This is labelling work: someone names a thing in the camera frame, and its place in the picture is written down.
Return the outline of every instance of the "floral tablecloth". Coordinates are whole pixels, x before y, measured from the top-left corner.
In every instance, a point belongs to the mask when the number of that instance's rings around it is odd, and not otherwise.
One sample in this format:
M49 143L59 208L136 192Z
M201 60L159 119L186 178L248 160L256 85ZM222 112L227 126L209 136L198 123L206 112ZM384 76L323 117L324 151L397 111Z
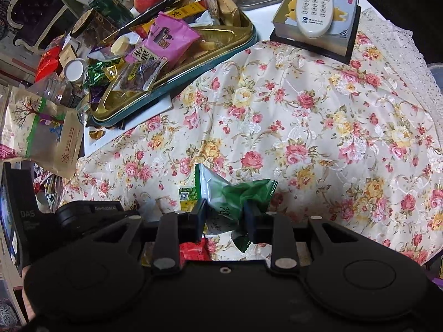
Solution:
M294 221L321 215L425 263L443 247L441 116L427 105L439 101L431 79L420 90L373 43L387 37L374 18L363 14L350 65L270 41L221 63L172 110L80 159L63 202L118 199L158 219L202 162L233 183L276 179L270 210ZM242 254L222 236L210 251L269 259L271 248Z

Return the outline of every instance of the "remote control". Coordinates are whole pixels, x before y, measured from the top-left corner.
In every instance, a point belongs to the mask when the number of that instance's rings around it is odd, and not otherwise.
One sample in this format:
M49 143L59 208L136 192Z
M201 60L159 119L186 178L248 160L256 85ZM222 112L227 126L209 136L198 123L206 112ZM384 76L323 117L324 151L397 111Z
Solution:
M333 0L297 0L295 6L297 25L301 33L309 38L324 35L334 16Z

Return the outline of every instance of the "black camera device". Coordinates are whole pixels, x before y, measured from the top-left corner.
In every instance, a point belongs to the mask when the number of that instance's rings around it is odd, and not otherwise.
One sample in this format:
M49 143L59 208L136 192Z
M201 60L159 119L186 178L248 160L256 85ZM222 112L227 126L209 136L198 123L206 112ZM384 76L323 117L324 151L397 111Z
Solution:
M118 202L71 202L44 215L29 173L8 164L1 198L16 265L20 271L31 264L24 289L37 316L23 331L172 330L194 323L221 331L441 329L443 293L417 263L320 216L293 224L247 201L239 229L253 243L272 245L270 266L263 260L181 266L179 244L202 237L205 199L189 213L149 223ZM154 242L151 266L142 267L147 242ZM308 263L297 242L305 243ZM214 303L223 307L216 323Z

